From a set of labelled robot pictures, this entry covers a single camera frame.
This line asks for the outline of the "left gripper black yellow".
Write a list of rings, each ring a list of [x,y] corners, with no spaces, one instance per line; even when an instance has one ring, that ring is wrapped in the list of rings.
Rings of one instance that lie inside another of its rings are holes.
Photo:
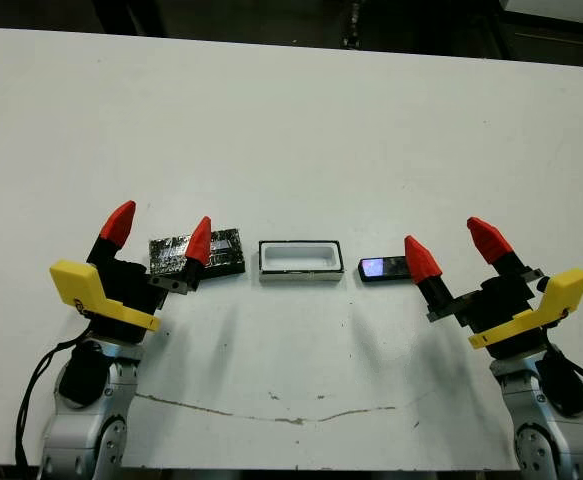
[[[139,344],[148,331],[160,327],[155,312],[168,293],[196,290],[209,262],[211,219],[204,216],[189,239],[184,268],[174,279],[161,280],[146,273],[140,264],[113,260],[97,269],[89,263],[113,259],[130,234],[136,203],[124,202],[101,228],[87,256],[88,263],[60,260],[50,267],[53,283],[63,303],[89,321],[99,337]]]

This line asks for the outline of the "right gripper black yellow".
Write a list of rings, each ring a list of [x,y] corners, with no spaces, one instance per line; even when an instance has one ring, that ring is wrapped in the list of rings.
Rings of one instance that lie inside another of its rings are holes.
[[[404,239],[413,283],[423,295],[431,322],[453,316],[472,331],[470,345],[485,348],[494,359],[506,359],[540,346],[540,330],[553,327],[577,310],[583,297],[583,269],[546,276],[527,268],[493,225],[467,220],[475,247],[499,274],[480,288],[453,296],[430,251],[413,236]]]

